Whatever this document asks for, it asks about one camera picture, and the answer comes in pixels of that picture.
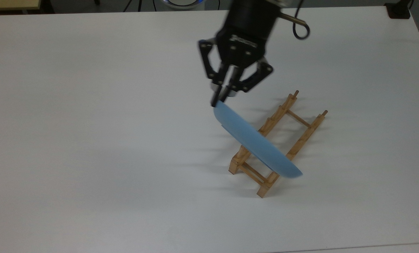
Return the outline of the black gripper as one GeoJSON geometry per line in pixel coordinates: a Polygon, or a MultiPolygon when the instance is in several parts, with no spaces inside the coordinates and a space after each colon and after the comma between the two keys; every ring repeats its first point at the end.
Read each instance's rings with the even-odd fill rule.
{"type": "Polygon", "coordinates": [[[219,100],[224,102],[239,91],[248,93],[272,74],[273,67],[266,59],[261,59],[265,54],[266,43],[267,29],[257,26],[224,26],[216,33],[215,39],[198,41],[203,67],[214,90],[211,107],[216,107],[219,100]],[[213,69],[209,59],[211,50],[216,47],[221,60],[218,71],[213,69]],[[256,72],[241,80],[244,69],[255,62],[257,62],[256,72]],[[228,85],[222,91],[230,65],[235,68],[228,85]]]}

